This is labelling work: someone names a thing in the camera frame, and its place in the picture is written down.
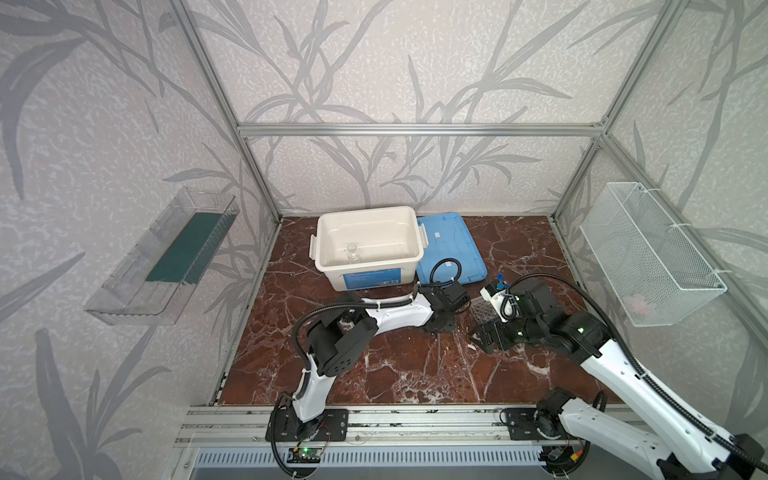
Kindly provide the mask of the blue plastic bin lid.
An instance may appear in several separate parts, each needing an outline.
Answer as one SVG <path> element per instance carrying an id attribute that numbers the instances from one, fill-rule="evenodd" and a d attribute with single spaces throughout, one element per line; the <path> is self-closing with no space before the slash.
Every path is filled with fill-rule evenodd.
<path id="1" fill-rule="evenodd" d="M 454 263 L 446 262 L 430 274 L 441 260 L 453 258 L 462 267 L 458 280 L 461 284 L 477 283 L 487 277 L 487 268 L 464 219 L 456 213 L 446 213 L 418 218 L 418 224 L 425 227 L 428 245 L 416 272 L 424 283 L 445 282 L 457 271 Z"/>

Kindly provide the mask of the white plastic storage bin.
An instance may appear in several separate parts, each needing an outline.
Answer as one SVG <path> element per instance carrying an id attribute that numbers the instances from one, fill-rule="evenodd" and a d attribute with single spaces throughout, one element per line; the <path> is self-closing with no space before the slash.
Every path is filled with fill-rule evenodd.
<path id="1" fill-rule="evenodd" d="M 348 261 L 356 243 L 360 261 Z M 338 292 L 409 284 L 428 239 L 408 206 L 327 213 L 310 237 L 309 257 Z"/>

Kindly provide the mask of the clear small plastic beaker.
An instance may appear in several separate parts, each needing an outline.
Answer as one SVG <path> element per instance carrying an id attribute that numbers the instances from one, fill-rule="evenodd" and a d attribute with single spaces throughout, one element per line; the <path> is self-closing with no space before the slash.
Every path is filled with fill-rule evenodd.
<path id="1" fill-rule="evenodd" d="M 356 243 L 350 243 L 347 245 L 346 254 L 349 262 L 355 263 L 360 261 L 360 249 Z"/>

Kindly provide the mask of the clear test tube rack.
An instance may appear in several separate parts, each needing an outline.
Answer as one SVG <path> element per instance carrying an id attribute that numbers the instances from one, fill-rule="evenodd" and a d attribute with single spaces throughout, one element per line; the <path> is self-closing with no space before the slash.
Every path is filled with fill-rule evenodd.
<path id="1" fill-rule="evenodd" d="M 471 318 L 478 324 L 487 323 L 498 318 L 493 305 L 482 297 L 476 297 L 471 301 L 469 312 Z"/>

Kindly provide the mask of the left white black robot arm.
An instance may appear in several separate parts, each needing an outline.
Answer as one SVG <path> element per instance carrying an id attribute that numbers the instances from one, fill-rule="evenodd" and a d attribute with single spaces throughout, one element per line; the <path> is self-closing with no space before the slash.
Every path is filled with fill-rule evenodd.
<path id="1" fill-rule="evenodd" d="M 407 295 L 385 299 L 348 291 L 303 315 L 291 331 L 292 346 L 303 363 L 289 407 L 293 417 L 302 424 L 319 419 L 335 379 L 354 366 L 376 336 L 404 328 L 452 332 L 457 314 L 469 303 L 465 287 L 452 280 L 418 283 Z"/>

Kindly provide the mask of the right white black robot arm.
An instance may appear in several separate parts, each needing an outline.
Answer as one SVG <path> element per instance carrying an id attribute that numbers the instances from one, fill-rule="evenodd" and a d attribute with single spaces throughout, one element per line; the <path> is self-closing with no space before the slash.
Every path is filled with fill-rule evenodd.
<path id="1" fill-rule="evenodd" d="M 606 313 L 586 293 L 591 310 L 567 312 L 546 284 L 526 275 L 480 291 L 486 319 L 470 333 L 485 353 L 518 345 L 546 347 L 605 385 L 647 425 L 638 429 L 556 388 L 532 416 L 537 432 L 594 444 L 654 479 L 749 479 L 765 472 L 764 448 L 748 434 L 732 434 L 695 410 L 632 354 Z"/>

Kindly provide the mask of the green circuit board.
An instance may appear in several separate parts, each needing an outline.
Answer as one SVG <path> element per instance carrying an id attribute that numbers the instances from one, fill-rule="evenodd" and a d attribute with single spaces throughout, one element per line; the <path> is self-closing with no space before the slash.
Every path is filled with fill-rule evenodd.
<path id="1" fill-rule="evenodd" d="M 319 464 L 325 449 L 323 447 L 294 447 L 288 450 L 288 464 Z"/>

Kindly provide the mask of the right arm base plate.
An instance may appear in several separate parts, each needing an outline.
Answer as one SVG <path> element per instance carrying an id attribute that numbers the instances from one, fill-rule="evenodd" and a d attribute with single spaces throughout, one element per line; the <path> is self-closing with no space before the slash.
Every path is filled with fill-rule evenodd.
<path id="1" fill-rule="evenodd" d="M 560 434 L 547 434 L 539 428 L 537 412 L 534 406 L 508 407 L 501 410 L 499 418 L 511 440 L 559 440 Z"/>

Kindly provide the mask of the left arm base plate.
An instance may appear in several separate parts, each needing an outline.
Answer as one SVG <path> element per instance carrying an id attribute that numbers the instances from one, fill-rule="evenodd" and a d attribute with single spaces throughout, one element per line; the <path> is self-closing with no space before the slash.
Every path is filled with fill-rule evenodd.
<path id="1" fill-rule="evenodd" d="M 300 442 L 311 440 L 345 441 L 349 423 L 347 409 L 326 409 L 307 422 L 299 419 L 293 407 L 273 411 L 268 421 L 265 439 L 269 442 Z"/>

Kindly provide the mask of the clear wall shelf green mat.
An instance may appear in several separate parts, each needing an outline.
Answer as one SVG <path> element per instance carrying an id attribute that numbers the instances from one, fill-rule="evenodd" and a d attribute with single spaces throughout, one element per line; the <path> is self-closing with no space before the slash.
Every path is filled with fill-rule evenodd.
<path id="1" fill-rule="evenodd" d="M 240 213 L 229 193 L 180 189 L 84 311 L 111 326 L 171 326 Z"/>

